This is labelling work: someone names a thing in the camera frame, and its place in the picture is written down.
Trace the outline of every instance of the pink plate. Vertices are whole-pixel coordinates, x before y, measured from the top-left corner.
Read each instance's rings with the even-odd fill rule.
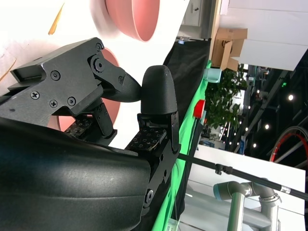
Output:
[[[105,49],[102,50],[102,53],[103,53],[103,56],[106,60],[108,60],[109,62],[111,62],[115,66],[119,66],[118,61],[116,60],[115,56],[111,53],[110,50],[105,48]],[[109,113],[111,121],[114,124],[116,116],[119,112],[120,102],[116,102],[116,101],[112,101],[112,100],[108,100],[108,99],[103,99],[103,102],[105,103],[105,106],[107,108],[107,111]],[[74,121],[75,121],[75,119],[72,118],[71,116],[59,116],[59,123],[54,121],[53,123],[55,125],[53,125],[53,126],[49,125],[48,127],[57,129],[56,124],[60,124],[60,130],[65,131],[66,129],[68,129],[69,126],[72,125],[72,123],[74,123]]]
[[[160,0],[106,0],[108,13],[124,34],[147,42],[158,20]]]

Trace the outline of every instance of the green leaves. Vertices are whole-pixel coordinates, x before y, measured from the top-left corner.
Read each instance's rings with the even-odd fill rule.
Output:
[[[238,72],[226,69],[222,72],[222,78],[218,84],[208,83],[205,98],[208,111],[207,124],[217,128],[230,122],[232,126],[238,127],[238,120],[234,120],[240,111],[240,104],[233,104],[233,96],[246,89],[247,83],[243,79],[244,65],[238,67]]]

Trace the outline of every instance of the black pole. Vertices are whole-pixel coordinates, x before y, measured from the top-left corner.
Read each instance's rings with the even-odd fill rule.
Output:
[[[191,156],[187,156],[187,155],[183,155],[183,154],[179,154],[178,159],[185,160],[185,161],[188,161],[188,162],[192,162],[193,164],[204,166],[204,167],[207,167],[207,168],[210,168],[210,169],[214,169],[216,171],[216,173],[218,173],[218,174],[221,174],[221,172],[223,171],[227,174],[234,175],[234,176],[243,178],[245,180],[249,180],[249,181],[252,181],[254,183],[261,184],[261,185],[269,187],[271,189],[275,189],[275,190],[281,191],[283,193],[290,194],[292,196],[295,196],[295,197],[298,197],[298,198],[303,199],[305,201],[308,201],[308,194],[307,193],[304,193],[304,192],[301,192],[301,191],[298,191],[298,190],[295,190],[295,189],[291,189],[289,187],[282,186],[281,184],[277,184],[275,182],[269,181],[269,180],[264,179],[264,178],[256,177],[254,175],[236,170],[232,167],[228,167],[228,166],[224,166],[224,165],[220,165],[220,164],[215,164],[215,163],[212,163],[212,162],[209,162],[209,161],[206,161],[206,160],[201,160],[201,159],[191,157]]]

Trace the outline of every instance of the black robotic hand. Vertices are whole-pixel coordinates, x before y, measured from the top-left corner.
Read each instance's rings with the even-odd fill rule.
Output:
[[[12,71],[18,83],[0,97],[0,230],[128,231],[168,179],[180,152],[169,70],[150,67],[141,87],[101,49],[92,38]],[[141,100],[125,150],[107,146],[116,130],[101,97]],[[56,131],[51,115],[76,122]]]

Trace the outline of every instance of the screw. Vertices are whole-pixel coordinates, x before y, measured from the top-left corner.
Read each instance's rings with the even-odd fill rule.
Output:
[[[94,60],[94,68],[95,70],[97,70],[98,72],[103,72],[105,69],[105,65],[103,64],[101,59],[96,59]]]
[[[76,104],[76,99],[74,97],[69,97],[67,103],[70,106],[74,106]]]
[[[39,93],[35,90],[30,94],[31,98],[37,100],[39,98]]]
[[[96,50],[97,51],[101,51],[103,49],[103,47],[101,46],[100,43],[96,43]]]
[[[49,102],[50,107],[55,108],[58,106],[58,102],[56,100],[51,100]]]
[[[119,77],[119,83],[123,83],[123,77],[122,76]]]
[[[149,204],[153,199],[153,190],[149,189],[145,198],[145,202]]]
[[[61,77],[60,73],[58,71],[52,71],[50,73],[50,76],[51,78],[54,80],[54,81],[58,81]]]

